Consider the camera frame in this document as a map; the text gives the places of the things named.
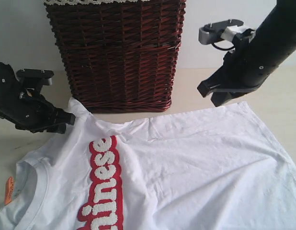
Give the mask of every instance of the dark red wicker basket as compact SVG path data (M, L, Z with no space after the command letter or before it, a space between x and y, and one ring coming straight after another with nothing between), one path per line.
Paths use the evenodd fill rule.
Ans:
M185 2L45 3L73 97L91 112L168 109Z

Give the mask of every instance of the table surface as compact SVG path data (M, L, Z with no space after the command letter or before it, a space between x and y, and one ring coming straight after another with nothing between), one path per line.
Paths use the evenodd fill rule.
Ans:
M202 98L196 87L215 69L179 69L175 76L172 107L160 113L97 114L102 120L122 123L134 119L174 114L213 107L209 98ZM42 94L57 107L66 108L70 98L67 77L56 72L53 85ZM257 91L230 103L247 101L253 111L275 134L296 164L296 67L279 68ZM5 183L15 175L15 164L27 152L43 145L51 134L31 134L16 130L13 124L0 119L0 206Z

